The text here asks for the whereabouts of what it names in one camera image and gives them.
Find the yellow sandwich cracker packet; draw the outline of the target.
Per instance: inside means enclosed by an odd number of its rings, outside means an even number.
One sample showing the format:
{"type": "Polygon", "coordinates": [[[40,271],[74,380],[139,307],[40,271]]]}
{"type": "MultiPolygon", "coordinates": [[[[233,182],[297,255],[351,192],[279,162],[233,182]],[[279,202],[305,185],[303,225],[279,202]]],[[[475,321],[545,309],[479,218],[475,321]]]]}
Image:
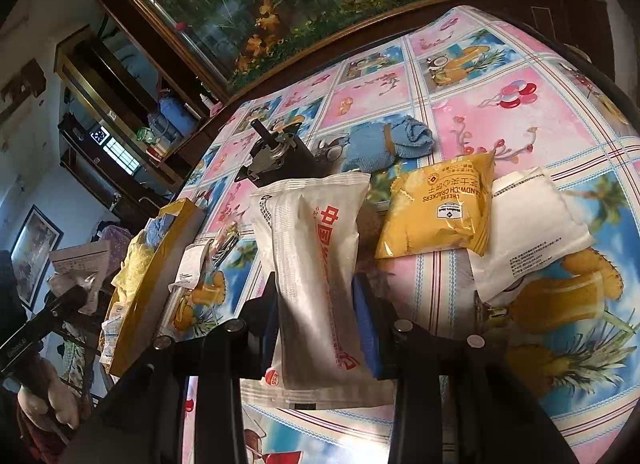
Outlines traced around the yellow sandwich cracker packet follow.
{"type": "Polygon", "coordinates": [[[494,154],[477,153],[404,172],[390,188],[390,208],[375,257],[398,258],[488,247],[494,154]]]}

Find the colourful patterned tablecloth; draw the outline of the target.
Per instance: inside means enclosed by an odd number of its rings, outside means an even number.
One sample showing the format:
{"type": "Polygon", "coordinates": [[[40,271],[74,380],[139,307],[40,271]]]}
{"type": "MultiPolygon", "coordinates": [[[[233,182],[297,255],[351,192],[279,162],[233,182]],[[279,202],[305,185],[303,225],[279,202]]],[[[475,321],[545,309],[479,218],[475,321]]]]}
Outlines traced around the colourful patterned tablecloth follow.
{"type": "Polygon", "coordinates": [[[162,322],[280,309],[247,463],[634,463],[639,109],[468,6],[239,106],[162,322]]]}

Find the blue terry towel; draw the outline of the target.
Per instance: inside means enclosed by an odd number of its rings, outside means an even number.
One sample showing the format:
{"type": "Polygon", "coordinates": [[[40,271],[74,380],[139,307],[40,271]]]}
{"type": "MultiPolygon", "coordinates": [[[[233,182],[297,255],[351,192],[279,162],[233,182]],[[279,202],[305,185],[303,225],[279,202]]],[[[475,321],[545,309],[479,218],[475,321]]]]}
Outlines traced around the blue terry towel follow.
{"type": "Polygon", "coordinates": [[[145,244],[149,245],[153,250],[156,250],[175,219],[176,216],[171,214],[165,214],[151,219],[144,228],[145,244]]]}

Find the black metal motor part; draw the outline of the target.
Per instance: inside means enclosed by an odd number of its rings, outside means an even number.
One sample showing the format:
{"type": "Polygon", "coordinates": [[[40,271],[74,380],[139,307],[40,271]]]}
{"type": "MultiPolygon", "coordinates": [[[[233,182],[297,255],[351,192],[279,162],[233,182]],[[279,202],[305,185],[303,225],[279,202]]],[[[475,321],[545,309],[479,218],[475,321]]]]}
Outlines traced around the black metal motor part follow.
{"type": "Polygon", "coordinates": [[[235,182],[248,180],[261,188],[279,180],[326,176],[326,165],[298,135],[302,123],[288,124],[275,132],[270,132],[260,120],[252,120],[250,126],[259,139],[250,149],[250,164],[240,168],[235,182]]]}

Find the blue water jug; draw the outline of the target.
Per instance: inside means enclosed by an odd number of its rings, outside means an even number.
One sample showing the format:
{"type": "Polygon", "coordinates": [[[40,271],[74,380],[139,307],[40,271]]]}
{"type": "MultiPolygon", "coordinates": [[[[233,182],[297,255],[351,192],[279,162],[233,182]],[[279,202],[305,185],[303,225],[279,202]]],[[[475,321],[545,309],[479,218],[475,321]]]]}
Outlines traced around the blue water jug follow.
{"type": "Polygon", "coordinates": [[[184,138],[195,132],[198,121],[178,100],[172,97],[160,98],[160,112],[184,138]]]}

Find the clear bag of coloured sticks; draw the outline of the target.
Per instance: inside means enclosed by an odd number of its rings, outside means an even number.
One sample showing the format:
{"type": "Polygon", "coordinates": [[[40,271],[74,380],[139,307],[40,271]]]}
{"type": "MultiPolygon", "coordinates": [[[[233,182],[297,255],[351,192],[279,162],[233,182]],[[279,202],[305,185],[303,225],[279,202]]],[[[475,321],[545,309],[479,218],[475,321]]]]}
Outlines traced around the clear bag of coloured sticks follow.
{"type": "Polygon", "coordinates": [[[240,232],[236,221],[229,221],[220,228],[215,239],[209,244],[209,259],[214,267],[224,261],[239,239],[240,232]]]}

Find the white long red-lettered packet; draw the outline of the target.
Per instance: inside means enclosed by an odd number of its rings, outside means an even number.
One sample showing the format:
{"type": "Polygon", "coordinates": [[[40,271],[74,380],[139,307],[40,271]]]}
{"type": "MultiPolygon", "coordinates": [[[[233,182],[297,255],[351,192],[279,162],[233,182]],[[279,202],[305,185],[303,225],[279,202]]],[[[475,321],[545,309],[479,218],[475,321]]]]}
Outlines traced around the white long red-lettered packet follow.
{"type": "Polygon", "coordinates": [[[242,380],[245,401],[318,410],[392,403],[393,384],[364,361],[352,306],[369,180],[362,172],[280,180],[248,197],[260,263],[277,284],[279,333],[264,376],[242,380]]]}

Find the yellow terry towel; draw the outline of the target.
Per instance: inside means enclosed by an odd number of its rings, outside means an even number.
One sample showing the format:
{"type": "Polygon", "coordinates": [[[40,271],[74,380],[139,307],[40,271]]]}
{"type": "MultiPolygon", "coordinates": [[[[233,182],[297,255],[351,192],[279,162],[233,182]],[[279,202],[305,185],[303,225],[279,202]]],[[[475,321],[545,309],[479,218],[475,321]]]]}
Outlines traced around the yellow terry towel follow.
{"type": "Polygon", "coordinates": [[[154,254],[154,248],[146,242],[146,231],[141,230],[130,241],[120,270],[112,280],[121,302],[134,296],[154,254]]]}

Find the small blue cloth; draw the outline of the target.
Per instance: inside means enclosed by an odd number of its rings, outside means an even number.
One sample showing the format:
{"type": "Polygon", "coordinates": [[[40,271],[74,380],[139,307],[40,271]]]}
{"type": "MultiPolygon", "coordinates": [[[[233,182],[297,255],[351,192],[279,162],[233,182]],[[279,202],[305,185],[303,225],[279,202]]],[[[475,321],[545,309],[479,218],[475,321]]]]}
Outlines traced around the small blue cloth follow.
{"type": "Polygon", "coordinates": [[[409,115],[370,122],[349,134],[343,169],[372,174],[397,160],[423,158],[432,153],[434,145],[431,129],[409,115]]]}

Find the white flat pouch recycling mark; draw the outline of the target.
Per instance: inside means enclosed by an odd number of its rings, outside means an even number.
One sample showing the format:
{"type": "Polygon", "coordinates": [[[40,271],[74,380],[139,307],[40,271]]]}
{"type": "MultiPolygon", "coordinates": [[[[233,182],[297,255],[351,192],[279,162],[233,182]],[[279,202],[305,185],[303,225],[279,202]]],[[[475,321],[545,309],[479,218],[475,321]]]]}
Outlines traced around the white flat pouch recycling mark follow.
{"type": "Polygon", "coordinates": [[[494,181],[488,247],[469,254],[478,297],[490,302],[529,273],[594,243],[585,221],[540,167],[494,181]]]}

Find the white foam tray yellow tape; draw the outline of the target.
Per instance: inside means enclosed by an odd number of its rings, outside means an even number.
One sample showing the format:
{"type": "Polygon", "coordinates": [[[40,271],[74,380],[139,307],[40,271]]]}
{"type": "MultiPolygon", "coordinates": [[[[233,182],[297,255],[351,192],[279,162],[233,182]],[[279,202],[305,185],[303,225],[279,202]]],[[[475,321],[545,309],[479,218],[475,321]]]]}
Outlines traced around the white foam tray yellow tape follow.
{"type": "Polygon", "coordinates": [[[126,308],[113,362],[109,368],[102,364],[108,375],[117,378],[124,375],[152,342],[169,296],[168,285],[175,281],[183,252],[195,239],[205,217],[188,198],[164,206],[156,217],[165,214],[175,215],[176,219],[155,250],[137,291],[121,302],[115,288],[104,318],[105,321],[116,304],[126,308]]]}

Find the framed wall picture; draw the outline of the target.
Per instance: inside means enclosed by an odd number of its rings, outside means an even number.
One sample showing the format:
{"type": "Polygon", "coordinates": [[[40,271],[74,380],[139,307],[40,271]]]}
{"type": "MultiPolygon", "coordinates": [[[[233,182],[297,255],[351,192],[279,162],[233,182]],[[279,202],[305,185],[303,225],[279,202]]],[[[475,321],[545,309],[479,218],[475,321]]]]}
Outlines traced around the framed wall picture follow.
{"type": "Polygon", "coordinates": [[[58,247],[62,237],[63,231],[33,205],[11,250],[17,295],[29,311],[34,310],[49,265],[49,253],[58,247]]]}

